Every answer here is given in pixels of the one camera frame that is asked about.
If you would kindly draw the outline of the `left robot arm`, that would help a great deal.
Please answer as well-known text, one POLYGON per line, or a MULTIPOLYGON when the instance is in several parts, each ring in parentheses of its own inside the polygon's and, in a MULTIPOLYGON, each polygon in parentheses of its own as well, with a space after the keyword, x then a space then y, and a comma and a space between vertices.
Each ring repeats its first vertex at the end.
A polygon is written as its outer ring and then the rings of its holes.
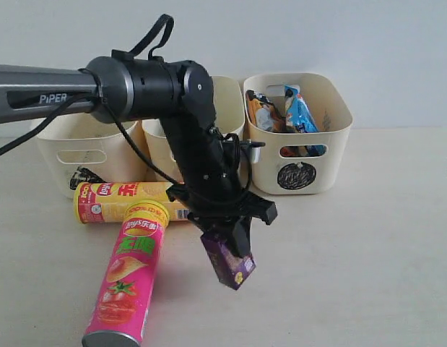
POLYGON ((237 257, 250 254, 253 218, 270 224, 272 201, 241 184, 242 158, 259 146, 216 125, 214 85, 194 61, 116 59, 101 56, 84 69, 0 65, 0 124, 88 113, 104 124, 157 119, 181 172, 167 189, 205 234, 221 236, 237 257))

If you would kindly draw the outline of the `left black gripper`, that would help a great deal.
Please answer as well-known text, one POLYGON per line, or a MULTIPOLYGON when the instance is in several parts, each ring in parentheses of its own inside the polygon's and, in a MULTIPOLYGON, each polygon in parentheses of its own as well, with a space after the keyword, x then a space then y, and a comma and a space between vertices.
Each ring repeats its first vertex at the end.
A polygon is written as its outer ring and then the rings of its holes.
POLYGON ((235 257, 251 253, 251 221, 258 218, 268 226, 278 216, 277 207, 239 182, 186 182, 166 189, 171 202, 188 209, 187 220, 204 233, 221 234, 235 257))

